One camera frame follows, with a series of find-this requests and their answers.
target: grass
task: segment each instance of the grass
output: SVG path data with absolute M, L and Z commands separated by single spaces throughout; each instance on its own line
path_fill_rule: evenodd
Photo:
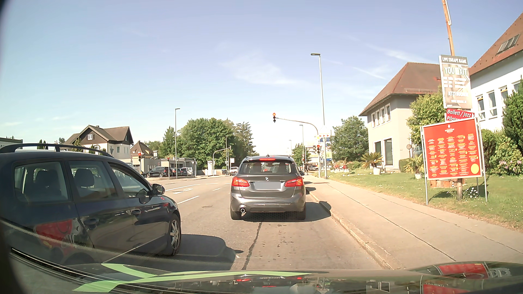
M 329 179 L 425 204 L 423 179 L 416 180 L 413 174 L 405 173 L 370 173 L 370 169 L 352 174 L 329 173 Z M 479 187 L 475 178 L 469 178 L 463 187 L 463 199 L 458 201 L 455 188 L 429 187 L 429 206 L 523 232 L 523 177 L 488 176 L 487 190 L 485 202 L 483 178 L 479 179 Z

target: road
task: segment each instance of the road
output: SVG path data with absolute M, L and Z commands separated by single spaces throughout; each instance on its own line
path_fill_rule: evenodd
M 285 213 L 248 213 L 232 220 L 231 178 L 151 180 L 178 203 L 183 236 L 179 254 L 143 257 L 142 264 L 171 271 L 380 269 L 311 196 L 302 221 Z

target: brake light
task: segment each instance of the brake light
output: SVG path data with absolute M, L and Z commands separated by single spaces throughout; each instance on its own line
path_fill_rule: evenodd
M 242 178 L 233 177 L 231 186 L 233 186 L 233 187 L 248 187 L 250 185 L 249 185 L 249 182 L 247 182 L 246 180 L 244 180 Z
M 285 186 L 286 187 L 300 187 L 300 186 L 303 186 L 303 178 L 300 176 L 300 177 L 297 177 L 295 179 L 288 180 L 287 182 L 285 182 Z

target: road crack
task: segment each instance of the road crack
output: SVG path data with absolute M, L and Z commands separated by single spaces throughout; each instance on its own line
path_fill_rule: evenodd
M 258 241 L 258 236 L 260 235 L 260 229 L 262 228 L 262 223 L 258 224 L 258 230 L 256 230 L 256 237 L 254 237 L 254 241 L 249 247 L 249 252 L 247 253 L 247 257 L 245 258 L 245 264 L 242 267 L 242 270 L 247 269 L 247 265 L 249 264 L 249 261 L 251 260 L 251 255 L 253 254 L 254 245 L 256 245 L 256 241 Z

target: brown roof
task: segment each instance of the brown roof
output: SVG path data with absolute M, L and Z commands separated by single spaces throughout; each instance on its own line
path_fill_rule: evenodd
M 126 134 L 129 131 L 129 127 L 116 127 L 116 128 L 107 128 L 103 129 L 98 126 L 91 126 L 87 125 L 80 133 L 75 133 L 72 136 L 69 137 L 65 141 L 66 144 L 72 144 L 76 139 L 78 139 L 78 136 L 83 134 L 87 129 L 93 130 L 95 133 L 99 134 L 102 138 L 104 138 L 107 141 L 124 141 L 126 138 Z M 127 138 L 128 141 L 132 144 L 132 136 L 129 136 L 130 138 Z
M 147 145 L 140 141 L 131 147 L 131 156 L 138 156 L 138 152 L 142 152 L 142 154 L 145 156 L 153 156 L 153 151 L 151 148 L 147 147 Z
M 501 48 L 501 45 L 505 44 L 506 41 L 512 39 L 513 37 L 519 35 L 519 38 L 516 40 L 516 44 L 508 44 L 512 45 L 512 47 L 506 49 L 505 51 L 502 51 L 500 54 L 497 54 L 498 51 Z M 503 35 L 497 41 L 481 56 L 481 58 L 474 63 L 473 66 L 470 67 L 469 73 L 470 75 L 473 75 L 477 73 L 478 71 L 481 71 L 491 65 L 493 65 L 496 62 L 499 62 L 511 55 L 514 55 L 515 53 L 523 50 L 523 13 L 519 15 L 519 17 L 516 19 L 514 23 L 508 29 L 505 31 Z
M 369 105 L 361 111 L 360 116 L 366 116 L 368 110 L 388 99 L 392 94 L 436 93 L 440 85 L 439 64 L 407 62 Z

